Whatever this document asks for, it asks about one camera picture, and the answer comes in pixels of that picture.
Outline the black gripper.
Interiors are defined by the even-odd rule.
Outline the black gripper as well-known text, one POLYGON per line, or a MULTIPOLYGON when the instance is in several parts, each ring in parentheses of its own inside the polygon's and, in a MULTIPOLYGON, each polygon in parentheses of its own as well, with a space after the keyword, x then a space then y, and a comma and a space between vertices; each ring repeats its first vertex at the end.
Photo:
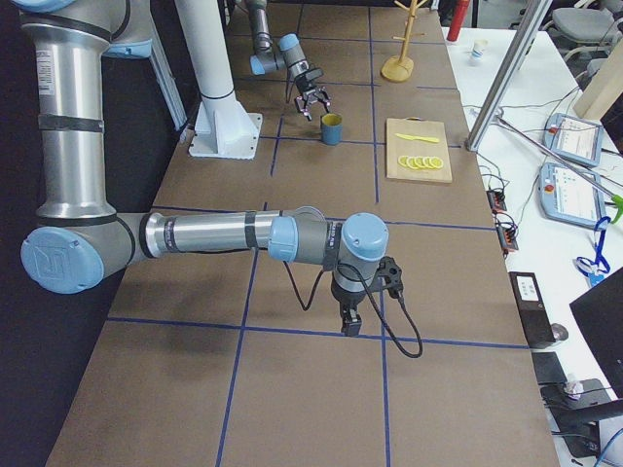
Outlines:
POLYGON ((331 292, 333 297, 339 302, 340 315, 342 317, 342 334, 345 337, 357 337, 362 324, 357 308, 367 297, 367 293, 363 288, 354 292, 347 290, 335 278, 331 282, 331 292))
POLYGON ((326 114, 331 112, 331 96, 325 86, 319 87, 315 80, 299 77, 295 80, 299 96, 295 98, 297 111, 308 121, 312 120, 311 107, 315 102, 322 104, 326 114))

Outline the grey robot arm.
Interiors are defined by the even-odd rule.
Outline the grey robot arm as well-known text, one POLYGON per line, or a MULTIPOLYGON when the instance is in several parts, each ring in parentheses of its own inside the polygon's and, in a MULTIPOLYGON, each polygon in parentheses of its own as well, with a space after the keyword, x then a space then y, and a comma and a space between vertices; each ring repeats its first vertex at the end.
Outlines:
MULTIPOLYGON (((123 212, 148 210, 160 188, 176 138, 150 64, 103 64, 106 190, 123 212)), ((117 272, 79 294, 51 293, 23 270, 22 240, 44 199, 34 47, 18 9, 1 4, 1 342, 86 343, 97 338, 122 281, 117 272)))
POLYGON ((284 69, 287 79, 298 91, 294 103, 297 111, 312 119, 311 107, 320 103, 326 113, 330 112, 331 97, 325 86, 316 81, 323 76, 321 68, 311 64, 295 33, 288 33, 278 41, 270 33, 267 1, 242 1, 247 11, 252 33, 254 54, 249 58, 253 75, 266 75, 284 69))

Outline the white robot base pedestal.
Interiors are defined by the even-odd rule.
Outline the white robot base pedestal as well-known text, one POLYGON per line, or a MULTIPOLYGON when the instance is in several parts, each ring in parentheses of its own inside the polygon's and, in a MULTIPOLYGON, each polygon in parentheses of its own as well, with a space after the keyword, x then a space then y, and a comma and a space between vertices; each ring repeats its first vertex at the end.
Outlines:
POLYGON ((251 160, 263 117, 239 103, 215 1, 175 2, 202 103, 189 148, 196 158, 251 160))

